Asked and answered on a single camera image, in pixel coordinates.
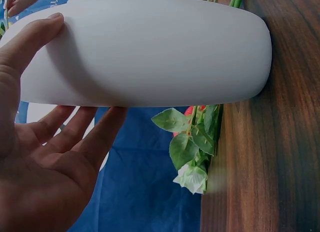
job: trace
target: wooden table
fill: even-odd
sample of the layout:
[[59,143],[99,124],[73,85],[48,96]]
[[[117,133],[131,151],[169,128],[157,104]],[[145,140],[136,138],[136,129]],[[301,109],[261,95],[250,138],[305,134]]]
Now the wooden table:
[[320,0],[244,7],[270,29],[272,69],[261,94],[224,107],[201,232],[320,232]]

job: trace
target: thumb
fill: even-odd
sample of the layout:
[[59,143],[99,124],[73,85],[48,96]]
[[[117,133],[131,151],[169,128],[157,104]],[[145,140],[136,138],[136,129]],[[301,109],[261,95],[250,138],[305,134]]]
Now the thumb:
[[63,24],[64,17],[60,13],[29,23],[0,48],[0,67],[7,66],[21,75],[37,51],[59,33]]
[[36,20],[0,48],[0,128],[14,123],[20,101],[21,74],[36,52],[59,33],[63,24],[64,17],[60,13]]

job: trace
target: fingernail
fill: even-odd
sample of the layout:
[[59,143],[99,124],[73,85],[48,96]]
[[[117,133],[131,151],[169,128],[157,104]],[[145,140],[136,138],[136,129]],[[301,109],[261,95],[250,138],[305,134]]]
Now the fingernail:
[[48,18],[51,20],[54,20],[56,18],[62,17],[63,15],[61,13],[54,13],[52,15],[50,15]]

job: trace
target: wooden surface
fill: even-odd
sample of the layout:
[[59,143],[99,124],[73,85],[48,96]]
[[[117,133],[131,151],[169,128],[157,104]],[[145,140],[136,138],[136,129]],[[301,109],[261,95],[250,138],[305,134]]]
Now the wooden surface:
[[272,69],[261,94],[224,107],[201,232],[320,232],[320,0],[244,7],[270,29]]

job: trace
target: green leaf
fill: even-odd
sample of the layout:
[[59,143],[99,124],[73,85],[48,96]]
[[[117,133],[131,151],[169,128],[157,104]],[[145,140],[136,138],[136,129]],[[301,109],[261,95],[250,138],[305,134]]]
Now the green leaf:
[[199,148],[185,133],[174,137],[169,146],[169,154],[176,170],[179,170],[187,162],[192,161]]
[[217,105],[207,105],[204,114],[204,129],[205,132],[213,138],[216,132],[216,119],[218,117],[219,110]]
[[1,22],[0,24],[0,35],[4,35],[6,32],[6,27],[5,27],[5,24],[3,22]]
[[198,166],[194,166],[190,161],[178,170],[178,176],[173,182],[179,184],[181,187],[186,187],[192,194],[204,194],[207,179],[207,172]]
[[151,118],[153,123],[165,131],[180,133],[189,127],[187,117],[175,108],[168,108]]
[[191,136],[193,142],[205,153],[213,155],[214,153],[214,141],[206,133],[205,125],[199,123],[197,126],[194,126],[191,130]]

